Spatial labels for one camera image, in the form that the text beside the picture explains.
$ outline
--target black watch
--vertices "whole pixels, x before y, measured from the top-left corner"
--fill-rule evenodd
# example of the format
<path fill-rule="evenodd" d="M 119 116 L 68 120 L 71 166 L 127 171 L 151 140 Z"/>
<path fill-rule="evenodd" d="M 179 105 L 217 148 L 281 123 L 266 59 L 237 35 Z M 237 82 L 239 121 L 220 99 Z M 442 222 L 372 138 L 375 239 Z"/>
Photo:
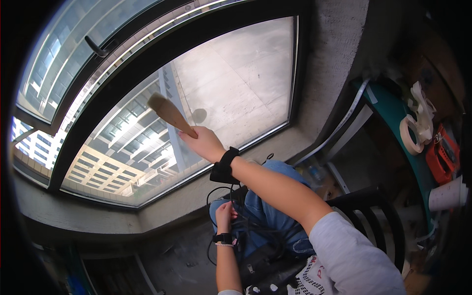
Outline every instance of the black watch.
<path fill-rule="evenodd" d="M 238 185 L 239 180 L 231 176 L 231 162 L 235 157 L 239 156 L 239 150 L 230 146 L 229 150 L 216 162 L 211 169 L 210 180 L 215 182 L 228 183 Z"/>
<path fill-rule="evenodd" d="M 230 233 L 214 235 L 212 241 L 214 243 L 221 242 L 222 244 L 233 244 L 233 235 Z"/>

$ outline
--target metal pipe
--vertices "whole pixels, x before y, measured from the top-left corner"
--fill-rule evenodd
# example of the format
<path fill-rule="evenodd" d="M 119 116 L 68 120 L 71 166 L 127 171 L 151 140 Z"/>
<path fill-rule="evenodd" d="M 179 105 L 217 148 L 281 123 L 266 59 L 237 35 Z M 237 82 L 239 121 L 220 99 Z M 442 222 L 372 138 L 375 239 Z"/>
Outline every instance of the metal pipe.
<path fill-rule="evenodd" d="M 354 110 L 357 107 L 357 104 L 359 103 L 359 100 L 361 100 L 362 94 L 364 93 L 365 87 L 367 86 L 367 83 L 369 82 L 369 80 L 370 79 L 367 78 L 367 79 L 364 80 L 364 82 L 362 82 L 362 85 L 361 85 L 361 87 L 359 87 L 359 90 L 357 91 L 357 94 L 354 98 L 354 101 L 351 104 L 351 107 L 349 108 L 347 113 L 344 115 L 344 118 L 341 120 L 341 122 L 339 122 L 336 129 L 334 129 L 333 133 L 331 133 L 331 135 L 322 144 L 320 144 L 314 150 L 312 150 L 311 152 L 306 154 L 304 157 L 302 157 L 300 160 L 295 162 L 294 166 L 299 165 L 301 162 L 305 161 L 307 158 L 309 158 L 312 155 L 314 155 L 315 153 L 319 152 L 322 148 L 325 147 L 325 145 L 330 141 L 330 139 L 334 136 L 334 134 L 336 134 L 336 132 L 338 132 L 341 129 L 341 127 L 344 126 L 344 124 L 349 120 L 351 115 L 354 113 Z"/>

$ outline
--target chair backrest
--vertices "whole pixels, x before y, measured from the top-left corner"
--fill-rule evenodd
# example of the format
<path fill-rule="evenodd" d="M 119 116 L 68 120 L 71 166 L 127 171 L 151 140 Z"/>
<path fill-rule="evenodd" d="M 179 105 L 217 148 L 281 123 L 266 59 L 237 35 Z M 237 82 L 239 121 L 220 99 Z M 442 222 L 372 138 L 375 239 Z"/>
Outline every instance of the chair backrest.
<path fill-rule="evenodd" d="M 405 261 L 405 233 L 403 232 L 403 225 L 397 211 L 386 198 L 381 186 L 367 187 L 350 194 L 339 196 L 327 201 L 327 203 L 331 207 L 340 209 L 351 220 L 354 227 L 367 236 L 365 228 L 359 217 L 354 213 L 354 210 L 362 212 L 372 228 L 377 247 L 387 253 L 387 245 L 385 243 L 382 227 L 371 209 L 373 206 L 379 206 L 385 214 L 392 231 L 393 242 L 395 244 L 395 266 L 402 272 Z"/>

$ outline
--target pink beaded bracelet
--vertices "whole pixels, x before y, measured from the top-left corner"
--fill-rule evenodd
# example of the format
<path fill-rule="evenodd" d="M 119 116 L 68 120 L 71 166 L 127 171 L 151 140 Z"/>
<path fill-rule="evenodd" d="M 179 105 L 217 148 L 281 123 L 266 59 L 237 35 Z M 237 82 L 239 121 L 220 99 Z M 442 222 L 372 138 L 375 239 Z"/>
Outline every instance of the pink beaded bracelet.
<path fill-rule="evenodd" d="M 225 246 L 225 247 L 232 247 L 233 245 L 232 244 L 218 244 L 218 243 L 215 243 L 216 246 Z"/>

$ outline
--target white paper roll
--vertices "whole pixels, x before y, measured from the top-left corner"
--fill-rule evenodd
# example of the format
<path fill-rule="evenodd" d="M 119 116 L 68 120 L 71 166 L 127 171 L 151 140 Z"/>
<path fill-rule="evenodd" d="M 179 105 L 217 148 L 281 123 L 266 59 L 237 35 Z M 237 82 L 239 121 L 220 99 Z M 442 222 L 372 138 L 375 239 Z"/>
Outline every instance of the white paper roll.
<path fill-rule="evenodd" d="M 413 139 L 410 136 L 410 131 L 408 131 L 408 127 L 413 131 L 414 136 L 416 137 L 416 143 L 413 142 Z M 402 138 L 406 150 L 413 156 L 421 153 L 424 148 L 424 145 L 420 143 L 416 128 L 416 121 L 411 115 L 406 115 L 406 117 L 400 122 L 400 137 Z"/>

